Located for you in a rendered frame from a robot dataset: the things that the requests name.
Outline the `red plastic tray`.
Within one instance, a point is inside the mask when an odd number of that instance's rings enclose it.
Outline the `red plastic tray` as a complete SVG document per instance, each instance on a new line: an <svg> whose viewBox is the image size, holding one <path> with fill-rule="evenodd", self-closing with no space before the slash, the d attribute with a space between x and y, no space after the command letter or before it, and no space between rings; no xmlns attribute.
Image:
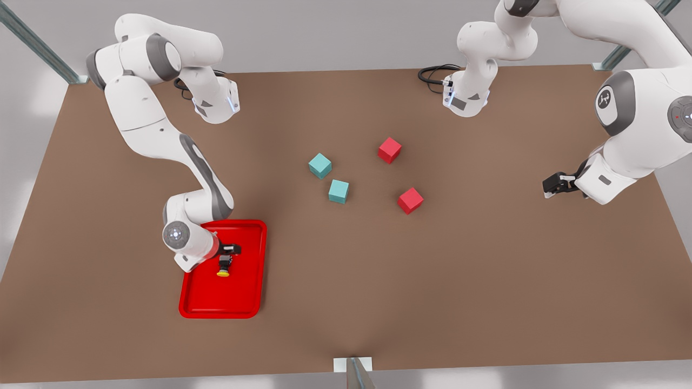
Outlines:
<svg viewBox="0 0 692 389"><path fill-rule="evenodd" d="M267 227L261 220L219 220L202 224L220 241L239 244L227 277L220 277L218 258L204 261L186 273L179 312L185 318L247 319L261 305Z"/></svg>

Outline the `red cube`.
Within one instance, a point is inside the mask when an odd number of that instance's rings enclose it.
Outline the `red cube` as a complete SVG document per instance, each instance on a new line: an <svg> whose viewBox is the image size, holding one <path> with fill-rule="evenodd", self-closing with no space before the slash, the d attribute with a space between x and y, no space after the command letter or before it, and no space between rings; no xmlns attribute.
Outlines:
<svg viewBox="0 0 692 389"><path fill-rule="evenodd" d="M422 195L420 195L415 187L411 187L398 197L397 204L405 214L411 214L411 212L417 210L418 207L422 205L423 201Z"/></svg>
<svg viewBox="0 0 692 389"><path fill-rule="evenodd" d="M391 164L400 155L402 145L391 137L388 137L378 148L378 157Z"/></svg>

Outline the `silver frame post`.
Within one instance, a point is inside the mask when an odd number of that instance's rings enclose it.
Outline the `silver frame post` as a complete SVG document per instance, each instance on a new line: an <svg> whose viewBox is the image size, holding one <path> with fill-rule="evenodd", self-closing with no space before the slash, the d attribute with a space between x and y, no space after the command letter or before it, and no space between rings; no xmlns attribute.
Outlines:
<svg viewBox="0 0 692 389"><path fill-rule="evenodd" d="M372 357L349 357L333 359L333 370L346 374L347 389L376 389L370 378Z"/></svg>
<svg viewBox="0 0 692 389"><path fill-rule="evenodd" d="M79 75L30 29L10 8L0 0L0 23L5 25L25 46L34 52L68 84L86 84L87 75Z"/></svg>
<svg viewBox="0 0 692 389"><path fill-rule="evenodd" d="M650 7L655 10L655 12L659 15L660 20L665 23L667 26L667 29L670 30L670 32L675 35L675 38L677 39L682 46L685 47L685 49L688 52L692 52L692 49L690 48L689 45L689 40L685 36L685 34L682 34L680 30L675 27L672 22L670 21L669 15L673 10L675 10L680 3L692 3L692 0L644 0L645 2L650 5ZM628 44L620 44L618 43L616 47L605 56L604 59L591 63L591 68L593 71L596 72L607 72L607 71L615 71L616 67L620 66L621 62L631 53L635 52L638 54L638 51L635 51L634 47L630 42Z"/></svg>

